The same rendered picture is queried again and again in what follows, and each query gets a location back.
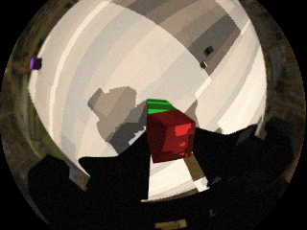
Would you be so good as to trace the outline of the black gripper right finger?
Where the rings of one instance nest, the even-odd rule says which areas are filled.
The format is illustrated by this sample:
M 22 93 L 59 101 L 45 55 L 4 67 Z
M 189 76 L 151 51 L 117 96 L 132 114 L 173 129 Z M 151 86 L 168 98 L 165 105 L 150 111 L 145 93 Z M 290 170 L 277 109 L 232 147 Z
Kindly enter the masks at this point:
M 195 142 L 193 142 L 192 152 L 195 154 L 208 184 L 212 185 L 216 181 L 222 180 L 220 175 L 225 170 L 227 162 L 230 162 L 230 158 L 233 157 L 237 146 L 252 137 L 254 133 L 257 133 L 257 124 L 230 134 L 219 134 L 212 130 L 195 127 Z

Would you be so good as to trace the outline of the red block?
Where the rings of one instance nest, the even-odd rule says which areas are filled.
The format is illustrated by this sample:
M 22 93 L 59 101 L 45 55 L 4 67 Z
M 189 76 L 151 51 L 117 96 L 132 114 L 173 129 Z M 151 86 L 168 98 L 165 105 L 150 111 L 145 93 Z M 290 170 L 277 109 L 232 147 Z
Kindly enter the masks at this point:
M 195 127 L 195 120 L 179 110 L 147 115 L 145 131 L 153 164 L 191 156 Z

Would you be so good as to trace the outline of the green block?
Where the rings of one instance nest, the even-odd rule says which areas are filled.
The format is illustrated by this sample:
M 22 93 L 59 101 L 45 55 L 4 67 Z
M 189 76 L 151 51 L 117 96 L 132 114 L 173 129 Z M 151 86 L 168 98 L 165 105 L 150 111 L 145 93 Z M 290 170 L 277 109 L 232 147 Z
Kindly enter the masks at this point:
M 149 110 L 149 104 L 170 104 L 166 100 L 150 100 L 147 99 L 147 110 Z
M 172 104 L 161 104 L 161 103 L 149 103 L 149 110 L 147 110 L 147 115 L 157 114 L 157 112 L 166 112 L 177 110 Z

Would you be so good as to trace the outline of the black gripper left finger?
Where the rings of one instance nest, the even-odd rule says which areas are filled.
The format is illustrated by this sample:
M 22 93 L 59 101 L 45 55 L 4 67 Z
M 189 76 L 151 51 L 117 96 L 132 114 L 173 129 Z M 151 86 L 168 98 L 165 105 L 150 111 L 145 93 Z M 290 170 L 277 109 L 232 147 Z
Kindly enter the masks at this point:
M 142 195 L 141 199 L 149 200 L 151 160 L 146 131 L 119 156 L 87 156 L 78 161 L 89 176 L 126 180 L 135 192 Z

